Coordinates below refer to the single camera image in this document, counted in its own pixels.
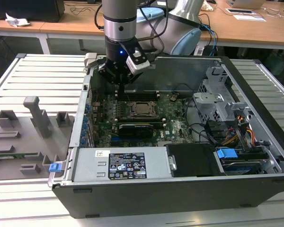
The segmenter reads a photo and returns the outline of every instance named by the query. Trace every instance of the barcode sticker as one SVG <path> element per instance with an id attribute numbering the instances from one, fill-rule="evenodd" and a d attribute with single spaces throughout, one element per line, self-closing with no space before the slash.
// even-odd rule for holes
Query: barcode sticker
<path id="1" fill-rule="evenodd" d="M 110 150 L 96 150 L 95 157 L 108 157 Z"/>

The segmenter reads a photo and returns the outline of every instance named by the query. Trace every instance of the white crumpled paper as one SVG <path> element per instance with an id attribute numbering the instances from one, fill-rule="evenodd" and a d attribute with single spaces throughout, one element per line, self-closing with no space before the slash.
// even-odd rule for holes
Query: white crumpled paper
<path id="1" fill-rule="evenodd" d="M 204 11 L 213 11 L 213 8 L 211 5 L 208 4 L 208 2 L 206 0 L 204 0 L 203 5 L 201 7 L 201 10 Z"/>
<path id="2" fill-rule="evenodd" d="M 7 13 L 5 15 L 6 15 L 5 21 L 11 26 L 18 27 L 18 26 L 30 25 L 30 23 L 26 19 L 13 18 L 9 16 Z"/>

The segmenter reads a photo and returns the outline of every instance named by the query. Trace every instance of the motherboard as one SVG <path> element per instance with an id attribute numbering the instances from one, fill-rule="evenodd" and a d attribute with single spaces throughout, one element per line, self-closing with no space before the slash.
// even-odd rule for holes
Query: motherboard
<path id="1" fill-rule="evenodd" d="M 95 146 L 162 147 L 193 142 L 185 120 L 186 100 L 174 99 L 171 92 L 99 95 L 93 105 Z"/>

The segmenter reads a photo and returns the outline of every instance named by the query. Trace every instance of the power supply label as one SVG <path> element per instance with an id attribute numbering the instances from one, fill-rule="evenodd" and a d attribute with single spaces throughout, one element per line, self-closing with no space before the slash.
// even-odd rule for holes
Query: power supply label
<path id="1" fill-rule="evenodd" d="M 147 178 L 144 153 L 109 154 L 108 178 L 110 180 Z"/>

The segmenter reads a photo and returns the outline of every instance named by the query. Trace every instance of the desk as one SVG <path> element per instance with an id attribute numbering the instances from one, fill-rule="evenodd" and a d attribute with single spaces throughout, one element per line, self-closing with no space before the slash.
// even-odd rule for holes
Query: desk
<path id="1" fill-rule="evenodd" d="M 224 12 L 226 12 L 225 8 L 230 8 L 225 0 L 216 1 L 218 7 Z M 69 5 L 76 3 L 66 2 L 66 4 L 68 5 L 65 5 L 65 13 L 59 23 L 31 22 L 30 26 L 15 28 L 1 20 L 0 35 L 36 37 L 39 39 L 45 54 L 50 54 L 49 38 L 79 39 L 81 49 L 83 49 L 82 40 L 84 39 L 104 40 L 104 32 L 99 31 L 94 25 L 95 12 L 93 10 L 96 10 L 98 6 L 87 5 L 90 11 L 86 10 L 74 15 L 70 10 L 73 6 Z M 284 3 L 282 2 L 266 2 L 264 6 L 281 9 L 281 15 L 284 15 Z M 237 20 L 233 16 L 225 15 L 218 8 L 212 12 L 201 11 L 200 14 L 206 13 L 210 17 L 212 29 L 217 32 L 219 37 L 218 46 L 284 49 L 284 18 L 270 17 L 263 9 L 255 11 L 263 15 L 266 22 Z M 201 17 L 203 22 L 207 23 L 207 18 Z M 102 14 L 98 15 L 98 23 L 103 24 Z M 209 38 L 207 32 L 202 32 L 195 51 L 196 55 L 202 53 Z"/>
<path id="2" fill-rule="evenodd" d="M 231 8 L 225 0 L 216 0 L 218 7 L 208 14 L 212 30 L 218 34 L 218 46 L 236 46 L 250 48 L 284 49 L 284 18 L 274 18 L 267 15 L 263 9 L 255 9 L 256 13 L 263 16 L 266 22 L 237 20 L 225 8 Z M 266 8 L 279 9 L 284 16 L 284 3 L 267 1 L 263 5 Z M 201 16 L 203 23 L 208 24 L 207 17 Z M 202 32 L 196 51 L 204 48 L 209 41 L 208 32 Z"/>

